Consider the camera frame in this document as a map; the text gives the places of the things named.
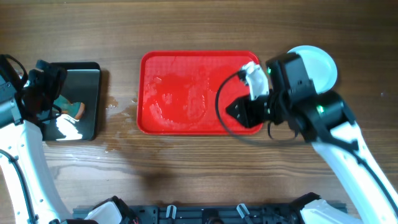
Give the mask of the green and orange sponge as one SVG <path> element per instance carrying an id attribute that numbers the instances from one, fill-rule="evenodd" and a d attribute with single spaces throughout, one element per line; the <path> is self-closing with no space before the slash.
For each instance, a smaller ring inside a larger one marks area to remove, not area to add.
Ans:
<path id="1" fill-rule="evenodd" d="M 58 106 L 62 114 L 67 114 L 71 116 L 75 120 L 81 119 L 85 112 L 85 104 L 82 102 L 74 102 L 72 103 L 64 96 L 60 95 L 55 101 L 54 104 Z"/>

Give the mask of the light blue plate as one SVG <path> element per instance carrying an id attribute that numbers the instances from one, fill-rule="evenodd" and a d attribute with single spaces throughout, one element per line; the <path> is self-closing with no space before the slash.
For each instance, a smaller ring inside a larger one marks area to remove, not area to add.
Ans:
<path id="1" fill-rule="evenodd" d="M 301 45 L 290 49 L 288 53 L 301 56 L 308 77 L 313 80 L 318 94 L 331 90 L 336 84 L 338 78 L 336 63 L 324 50 L 311 45 Z"/>

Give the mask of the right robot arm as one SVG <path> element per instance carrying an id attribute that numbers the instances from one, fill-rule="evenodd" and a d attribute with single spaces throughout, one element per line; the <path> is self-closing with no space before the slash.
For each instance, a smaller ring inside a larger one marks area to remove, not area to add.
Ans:
<path id="1" fill-rule="evenodd" d="M 396 223 L 397 192 L 368 149 L 356 118 L 333 90 L 334 61 L 288 52 L 261 66 L 243 65 L 234 76 L 249 87 L 226 112 L 245 128 L 287 123 L 330 166 L 359 218 L 310 193 L 291 204 L 294 223 Z"/>

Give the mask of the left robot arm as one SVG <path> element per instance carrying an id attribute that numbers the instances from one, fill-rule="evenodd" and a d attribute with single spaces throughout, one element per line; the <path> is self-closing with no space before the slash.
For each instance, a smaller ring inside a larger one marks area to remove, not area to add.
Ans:
<path id="1" fill-rule="evenodd" d="M 39 60 L 27 71 L 1 55 L 1 169 L 17 223 L 128 223 L 134 212 L 118 197 L 82 216 L 68 211 L 44 155 L 46 141 L 96 136 L 101 69 L 95 62 Z"/>

